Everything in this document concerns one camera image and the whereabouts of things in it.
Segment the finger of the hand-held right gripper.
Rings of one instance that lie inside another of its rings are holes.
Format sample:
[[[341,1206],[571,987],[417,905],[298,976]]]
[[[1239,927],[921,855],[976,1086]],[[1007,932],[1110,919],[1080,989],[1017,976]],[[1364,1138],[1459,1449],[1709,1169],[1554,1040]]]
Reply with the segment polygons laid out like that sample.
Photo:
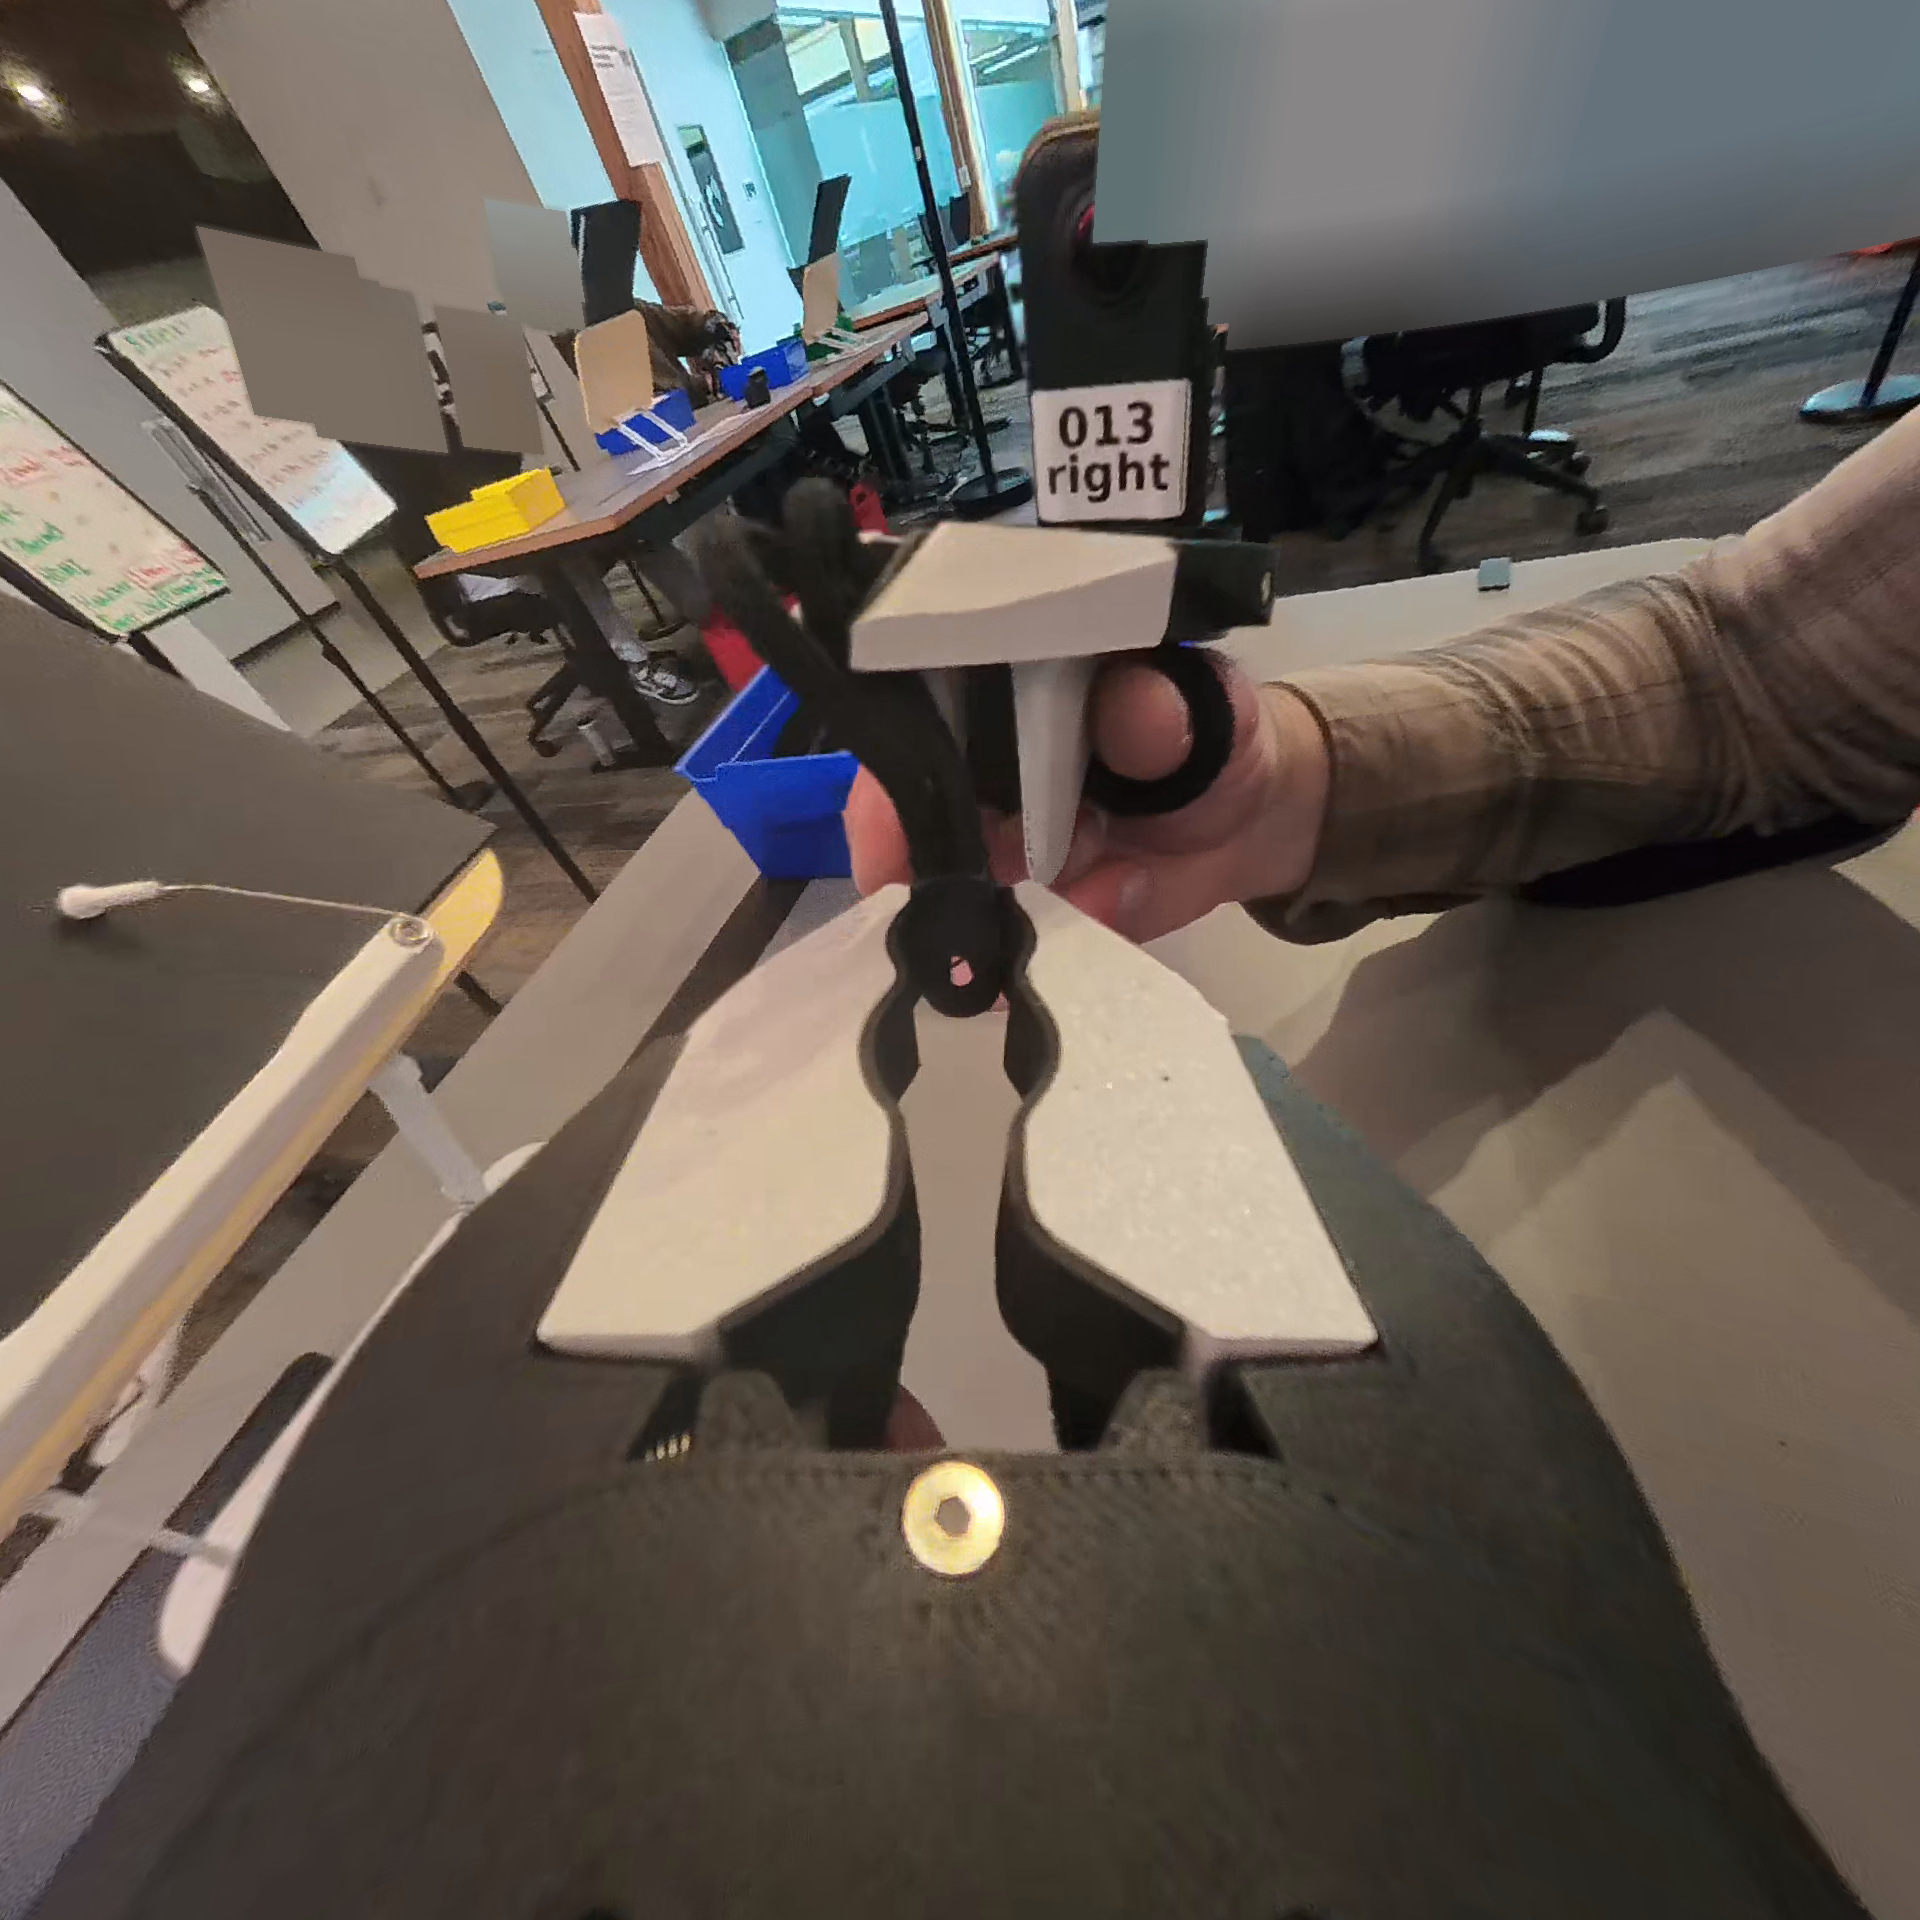
[[[849,627],[862,673],[1095,659],[1165,636],[1170,539],[1040,526],[935,526],[886,565]]]

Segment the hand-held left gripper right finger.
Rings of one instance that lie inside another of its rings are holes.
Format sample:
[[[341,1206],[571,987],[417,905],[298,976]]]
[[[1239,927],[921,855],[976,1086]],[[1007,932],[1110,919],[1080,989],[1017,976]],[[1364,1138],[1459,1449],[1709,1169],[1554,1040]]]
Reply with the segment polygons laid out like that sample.
[[[1031,948],[1010,1013],[1040,1044],[1005,1194],[1052,1291],[1019,1342],[1059,1371],[1369,1351],[1376,1322],[1228,1017],[1057,894],[1014,898]]]

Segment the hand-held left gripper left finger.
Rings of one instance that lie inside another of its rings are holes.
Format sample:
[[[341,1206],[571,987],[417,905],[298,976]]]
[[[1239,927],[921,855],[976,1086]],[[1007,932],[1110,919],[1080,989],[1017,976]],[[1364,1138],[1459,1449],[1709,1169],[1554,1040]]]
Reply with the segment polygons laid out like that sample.
[[[908,892],[873,892],[690,1026],[540,1317],[571,1357],[716,1357],[896,1197],[882,1019]]]

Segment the blue plastic bin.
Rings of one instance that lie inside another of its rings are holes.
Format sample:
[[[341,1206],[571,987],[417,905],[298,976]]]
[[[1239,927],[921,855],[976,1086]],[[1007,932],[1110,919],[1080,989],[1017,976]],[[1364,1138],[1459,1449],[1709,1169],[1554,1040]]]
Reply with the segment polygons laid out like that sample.
[[[843,815],[858,759],[824,742],[769,665],[744,682],[685,748],[675,771],[761,878],[851,876]]]

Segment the person's right forearm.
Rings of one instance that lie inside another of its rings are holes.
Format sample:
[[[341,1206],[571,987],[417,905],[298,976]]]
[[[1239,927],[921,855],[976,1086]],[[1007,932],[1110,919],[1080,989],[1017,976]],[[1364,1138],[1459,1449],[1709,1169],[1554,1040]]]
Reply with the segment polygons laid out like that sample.
[[[1672,572],[1284,679],[1328,749],[1284,940],[1655,850],[1895,828],[1918,798],[1918,425]]]

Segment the person's right hand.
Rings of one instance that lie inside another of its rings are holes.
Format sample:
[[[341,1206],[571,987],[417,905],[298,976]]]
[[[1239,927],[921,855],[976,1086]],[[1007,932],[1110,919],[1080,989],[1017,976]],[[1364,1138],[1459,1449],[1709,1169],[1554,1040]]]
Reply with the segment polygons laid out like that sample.
[[[1219,670],[1234,746],[1199,798],[1174,813],[1124,819],[1084,804],[1052,889],[1135,944],[1230,903],[1290,900],[1311,874],[1332,785],[1328,742],[1281,683]],[[1094,756],[1117,776],[1157,780],[1187,758],[1187,707],[1142,656],[1102,663],[1087,693]]]

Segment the black office chair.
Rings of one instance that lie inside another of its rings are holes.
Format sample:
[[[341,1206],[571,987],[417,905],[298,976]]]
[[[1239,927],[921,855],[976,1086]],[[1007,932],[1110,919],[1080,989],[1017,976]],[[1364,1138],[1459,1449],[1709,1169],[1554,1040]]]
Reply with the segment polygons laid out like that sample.
[[[1410,443],[1398,469],[1405,479],[1433,479],[1416,539],[1419,572],[1445,565],[1435,544],[1442,522],[1486,476],[1513,477],[1576,501],[1580,537],[1610,529],[1612,511],[1588,481],[1590,455],[1570,436],[1540,429],[1538,411],[1548,369],[1594,368],[1619,347],[1624,330],[1625,299],[1615,297],[1371,333],[1360,344],[1355,397],[1362,406],[1411,423],[1452,419],[1443,437]]]

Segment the wooden desk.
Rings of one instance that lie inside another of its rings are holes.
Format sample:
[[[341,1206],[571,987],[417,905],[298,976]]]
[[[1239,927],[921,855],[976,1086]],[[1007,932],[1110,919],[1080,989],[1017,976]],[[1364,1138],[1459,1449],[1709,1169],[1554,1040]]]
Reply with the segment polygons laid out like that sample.
[[[772,467],[785,447],[776,431],[835,396],[862,401],[882,388],[893,356],[927,320],[924,304],[901,318],[847,336],[842,350],[763,406],[714,403],[694,419],[678,447],[647,460],[602,460],[558,484],[562,511],[531,531],[468,554],[438,549],[413,565],[417,582],[475,574],[527,574],[558,613],[562,644],[581,682],[616,714],[640,768],[670,764],[678,751],[653,707],[632,682],[617,641],[636,641],[608,590],[608,569],[636,541],[664,549],[716,511],[747,479]]]

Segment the yellow bin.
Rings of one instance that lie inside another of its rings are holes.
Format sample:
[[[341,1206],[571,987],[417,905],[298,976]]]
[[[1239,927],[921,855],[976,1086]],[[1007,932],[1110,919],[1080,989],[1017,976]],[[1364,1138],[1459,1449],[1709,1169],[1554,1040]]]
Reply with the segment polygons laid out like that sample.
[[[527,467],[474,487],[455,503],[423,515],[438,549],[453,556],[526,537],[566,511],[550,467]]]

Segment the white rounded pad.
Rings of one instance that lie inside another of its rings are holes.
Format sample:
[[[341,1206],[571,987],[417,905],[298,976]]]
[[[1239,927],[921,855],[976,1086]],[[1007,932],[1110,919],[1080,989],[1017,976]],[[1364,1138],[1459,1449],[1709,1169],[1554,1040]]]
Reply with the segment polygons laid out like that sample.
[[[198,1663],[214,1621],[223,1607],[229,1584],[266,1511],[276,1501],[281,1480],[304,1452],[312,1427],[323,1416],[327,1398],[337,1388],[357,1355],[379,1329],[391,1309],[404,1299],[417,1278],[432,1266],[441,1248],[466,1222],[466,1211],[453,1211],[433,1230],[406,1272],[394,1282],[366,1326],[351,1335],[347,1348],[331,1359],[319,1384],[298,1406],[289,1421],[271,1438],[241,1477],[237,1489],[222,1504],[202,1533],[199,1556],[182,1564],[158,1610],[155,1655],[172,1684],[180,1684]]]

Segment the black wood-rimmed board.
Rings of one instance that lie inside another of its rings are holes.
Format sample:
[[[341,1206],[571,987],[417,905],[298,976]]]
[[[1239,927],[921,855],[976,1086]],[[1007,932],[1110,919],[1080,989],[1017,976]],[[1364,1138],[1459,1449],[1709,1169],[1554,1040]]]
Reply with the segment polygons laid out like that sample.
[[[1,654],[6,1335],[374,924],[444,913],[464,948],[423,1017],[504,876],[489,821],[13,596]]]

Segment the whiteboard with green writing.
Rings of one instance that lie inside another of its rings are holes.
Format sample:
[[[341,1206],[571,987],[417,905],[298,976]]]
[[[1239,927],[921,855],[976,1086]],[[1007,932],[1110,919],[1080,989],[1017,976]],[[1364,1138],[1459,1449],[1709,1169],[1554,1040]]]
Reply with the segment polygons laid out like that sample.
[[[97,347],[312,556],[340,560],[396,519],[396,497],[343,443],[309,421],[253,409],[228,321],[214,307],[194,304],[107,327]]]
[[[103,641],[150,636],[229,593],[198,546],[12,388],[1,390],[1,579]]]

